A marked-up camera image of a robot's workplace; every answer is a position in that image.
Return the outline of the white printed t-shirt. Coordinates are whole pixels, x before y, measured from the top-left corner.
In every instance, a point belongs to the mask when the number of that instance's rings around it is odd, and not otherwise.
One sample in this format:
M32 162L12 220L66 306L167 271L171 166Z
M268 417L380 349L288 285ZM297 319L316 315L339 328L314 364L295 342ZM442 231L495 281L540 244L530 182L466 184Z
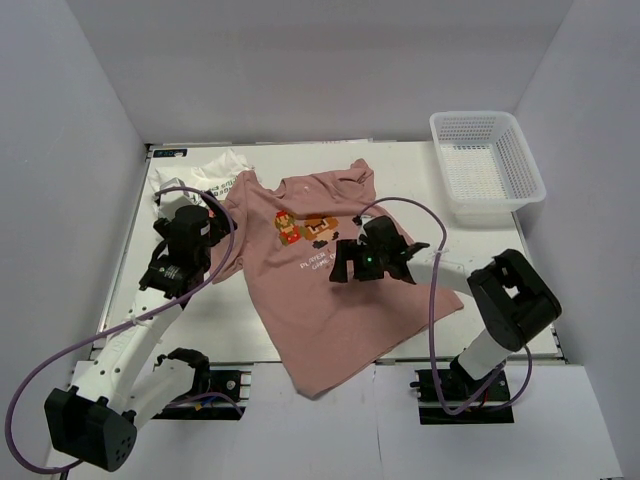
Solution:
M154 193L180 184L201 191L211 191L215 197L223 200L237 176L243 171L254 169L255 167L244 155L237 154L232 149L226 149L202 166L157 167L149 177L149 184ZM176 208L188 204L206 206L199 195L184 191L168 193L160 200L154 197L153 202L158 216L168 216L168 213L161 213L161 210L170 205Z

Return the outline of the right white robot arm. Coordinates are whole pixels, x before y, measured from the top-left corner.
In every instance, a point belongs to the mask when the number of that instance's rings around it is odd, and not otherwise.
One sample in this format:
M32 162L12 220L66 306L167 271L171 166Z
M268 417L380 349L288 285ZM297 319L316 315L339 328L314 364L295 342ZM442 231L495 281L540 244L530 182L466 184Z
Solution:
M484 329L450 363L452 388L463 398L477 397L500 364L561 315L559 300L518 250L490 259L461 257L428 243L409 243L388 216L355 221L357 236L337 242L332 282L388 275L414 285L441 285L475 301Z

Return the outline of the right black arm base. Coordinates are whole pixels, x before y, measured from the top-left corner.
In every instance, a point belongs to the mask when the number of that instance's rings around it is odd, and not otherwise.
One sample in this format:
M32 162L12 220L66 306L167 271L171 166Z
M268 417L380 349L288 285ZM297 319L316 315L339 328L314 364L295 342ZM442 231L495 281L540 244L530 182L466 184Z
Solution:
M444 398L452 409L461 406L480 386L480 383L474 387L467 386L450 369L439 369L438 374ZM409 384L409 388L417 396L421 425L498 425L514 423L511 406L497 410L498 406L511 399L511 392L504 372L499 374L491 386L473 404L456 416L448 415L442 409L430 370L416 370L415 379Z

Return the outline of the pink printed t-shirt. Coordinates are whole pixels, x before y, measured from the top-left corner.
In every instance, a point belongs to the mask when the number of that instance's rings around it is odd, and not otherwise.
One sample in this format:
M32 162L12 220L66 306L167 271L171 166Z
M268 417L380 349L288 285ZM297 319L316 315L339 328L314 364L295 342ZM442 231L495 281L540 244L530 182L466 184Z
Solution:
M348 380L428 326L463 307L455 292L381 280L333 283L336 244L353 239L361 211L384 214L363 159L346 170L285 178L270 190L240 173L223 200L237 225L211 251L215 282L242 272L251 302L301 395L313 399Z

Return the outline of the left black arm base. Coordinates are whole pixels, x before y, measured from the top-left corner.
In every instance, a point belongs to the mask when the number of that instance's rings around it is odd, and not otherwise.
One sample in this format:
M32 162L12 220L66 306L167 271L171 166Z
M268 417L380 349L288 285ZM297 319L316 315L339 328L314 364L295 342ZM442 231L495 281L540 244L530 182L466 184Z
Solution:
M153 419L237 421L246 409L250 387L249 368L212 367L203 384L176 398Z

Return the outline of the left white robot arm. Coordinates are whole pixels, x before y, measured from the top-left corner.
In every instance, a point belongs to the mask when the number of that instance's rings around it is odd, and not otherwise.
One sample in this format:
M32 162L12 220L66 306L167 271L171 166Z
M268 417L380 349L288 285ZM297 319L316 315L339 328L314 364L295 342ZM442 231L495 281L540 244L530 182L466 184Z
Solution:
M236 229L216 203L180 207L153 225L153 251L129 313L130 325L109 336L93 364L66 390L47 397L45 415L55 450L108 472L133 451L139 430L172 401L199 399L211 387L203 353L176 348L139 375L162 336L199 287L211 281L211 249Z

